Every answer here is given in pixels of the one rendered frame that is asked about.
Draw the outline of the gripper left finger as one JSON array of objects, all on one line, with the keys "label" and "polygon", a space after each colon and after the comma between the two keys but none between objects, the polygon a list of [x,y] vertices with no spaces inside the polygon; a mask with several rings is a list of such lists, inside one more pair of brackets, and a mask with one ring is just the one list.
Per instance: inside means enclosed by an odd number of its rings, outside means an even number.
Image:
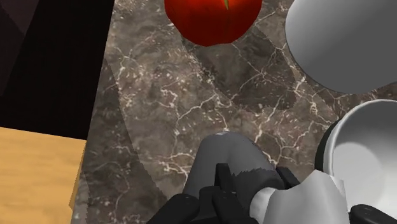
[{"label": "gripper left finger", "polygon": [[148,224],[258,224],[242,208],[228,164],[216,165],[214,185],[199,198],[179,193],[170,198]]}]

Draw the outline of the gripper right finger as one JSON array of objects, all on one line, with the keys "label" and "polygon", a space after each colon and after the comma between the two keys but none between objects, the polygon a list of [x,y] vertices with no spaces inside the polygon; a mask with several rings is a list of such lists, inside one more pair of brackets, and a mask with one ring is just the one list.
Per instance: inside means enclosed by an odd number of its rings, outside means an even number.
[{"label": "gripper right finger", "polygon": [[[290,189],[300,182],[287,167],[276,167],[278,175],[284,182],[285,189]],[[350,224],[397,224],[397,219],[366,204],[352,206],[349,212]]]}]

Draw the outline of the grey and white figure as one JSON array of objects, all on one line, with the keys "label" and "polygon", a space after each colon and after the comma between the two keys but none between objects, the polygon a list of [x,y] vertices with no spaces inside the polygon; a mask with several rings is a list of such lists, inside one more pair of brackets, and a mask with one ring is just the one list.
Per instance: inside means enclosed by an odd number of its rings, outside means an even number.
[{"label": "grey and white figure", "polygon": [[287,190],[261,149],[236,132],[201,141],[184,193],[198,197],[213,185],[218,163],[229,165],[239,202],[259,224],[350,224],[341,180],[315,170]]}]

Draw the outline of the white bowl with black outside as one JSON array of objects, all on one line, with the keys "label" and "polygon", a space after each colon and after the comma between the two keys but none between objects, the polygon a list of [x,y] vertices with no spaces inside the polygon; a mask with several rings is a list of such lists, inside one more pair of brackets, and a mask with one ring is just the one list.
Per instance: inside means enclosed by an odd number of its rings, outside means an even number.
[{"label": "white bowl with black outside", "polygon": [[349,209],[366,204],[397,219],[397,101],[366,101],[337,120],[315,168],[344,182]]}]

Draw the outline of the light wooden furniture piece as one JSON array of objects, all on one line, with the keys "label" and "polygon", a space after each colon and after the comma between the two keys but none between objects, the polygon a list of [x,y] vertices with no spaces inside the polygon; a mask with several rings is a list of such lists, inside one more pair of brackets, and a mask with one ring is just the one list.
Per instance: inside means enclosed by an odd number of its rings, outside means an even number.
[{"label": "light wooden furniture piece", "polygon": [[0,128],[0,224],[70,224],[85,145]]}]

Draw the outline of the large white bowl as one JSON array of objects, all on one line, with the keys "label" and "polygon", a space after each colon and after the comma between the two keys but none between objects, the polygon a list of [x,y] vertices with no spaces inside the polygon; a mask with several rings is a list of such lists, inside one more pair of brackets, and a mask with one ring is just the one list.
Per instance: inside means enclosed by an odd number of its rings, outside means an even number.
[{"label": "large white bowl", "polygon": [[397,0],[294,0],[285,34],[302,71],[330,90],[397,82]]}]

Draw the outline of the red tomato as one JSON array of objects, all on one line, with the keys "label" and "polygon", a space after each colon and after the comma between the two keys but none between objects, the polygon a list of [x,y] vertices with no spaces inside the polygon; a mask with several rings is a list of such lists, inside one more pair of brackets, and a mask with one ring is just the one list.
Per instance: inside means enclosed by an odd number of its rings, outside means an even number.
[{"label": "red tomato", "polygon": [[181,35],[201,46],[232,43],[253,25],[263,0],[164,0]]}]

